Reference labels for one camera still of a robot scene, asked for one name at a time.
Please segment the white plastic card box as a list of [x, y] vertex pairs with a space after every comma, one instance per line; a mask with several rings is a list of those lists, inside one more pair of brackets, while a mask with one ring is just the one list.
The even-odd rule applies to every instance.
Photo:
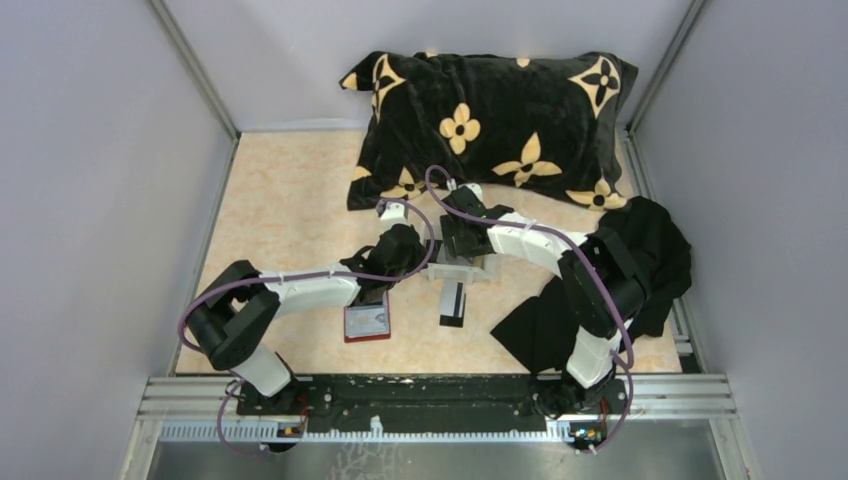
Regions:
[[433, 256], [421, 274], [430, 281], [445, 280], [465, 284], [496, 282], [499, 279], [499, 262], [493, 254], [473, 257], [452, 256], [444, 246], [441, 227], [435, 225], [432, 235], [424, 233], [424, 239], [435, 242]]

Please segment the silver card with black stripe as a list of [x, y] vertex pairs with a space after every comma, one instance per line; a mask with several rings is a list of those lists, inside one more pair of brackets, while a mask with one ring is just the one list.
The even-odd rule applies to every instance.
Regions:
[[446, 280], [442, 283], [439, 302], [441, 316], [463, 319], [465, 313], [466, 290], [462, 282]]

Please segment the white credit card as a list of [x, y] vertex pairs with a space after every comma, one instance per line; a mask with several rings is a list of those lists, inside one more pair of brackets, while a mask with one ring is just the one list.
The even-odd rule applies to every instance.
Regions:
[[383, 306], [359, 306], [344, 312], [347, 339], [371, 338], [390, 333], [389, 316]]

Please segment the black glossy credit card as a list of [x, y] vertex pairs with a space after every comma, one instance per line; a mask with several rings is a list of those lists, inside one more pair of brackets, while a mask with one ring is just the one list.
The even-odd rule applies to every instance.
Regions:
[[462, 328], [464, 326], [465, 299], [443, 303], [440, 306], [439, 325], [443, 327]]

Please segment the red card holder wallet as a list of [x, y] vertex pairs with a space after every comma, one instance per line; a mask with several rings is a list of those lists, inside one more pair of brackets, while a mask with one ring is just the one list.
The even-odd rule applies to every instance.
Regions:
[[343, 322], [345, 343], [390, 339], [389, 294], [384, 293], [376, 303], [346, 307]]

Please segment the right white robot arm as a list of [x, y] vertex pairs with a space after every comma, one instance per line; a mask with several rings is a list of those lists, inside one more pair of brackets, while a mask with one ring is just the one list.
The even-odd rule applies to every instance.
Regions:
[[566, 317], [578, 324], [565, 363], [571, 378], [563, 385], [563, 398], [576, 412], [590, 411], [602, 398], [601, 383], [614, 370], [619, 346], [632, 346], [629, 321], [651, 293], [646, 274], [621, 237], [606, 227], [567, 232], [510, 207], [487, 208], [468, 185], [435, 200], [449, 219], [480, 227], [477, 237], [487, 252], [526, 260], [560, 280], [569, 302]]

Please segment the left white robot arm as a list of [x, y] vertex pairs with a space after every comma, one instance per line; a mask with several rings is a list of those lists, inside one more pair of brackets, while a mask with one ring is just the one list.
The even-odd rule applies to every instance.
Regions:
[[298, 404], [300, 388], [291, 368], [264, 341], [270, 325], [305, 311], [380, 300], [422, 270], [434, 249], [414, 227], [396, 224], [376, 244], [315, 270], [263, 273], [248, 260], [236, 261], [187, 307], [179, 320], [180, 340], [214, 370], [251, 385], [273, 412], [288, 413]]

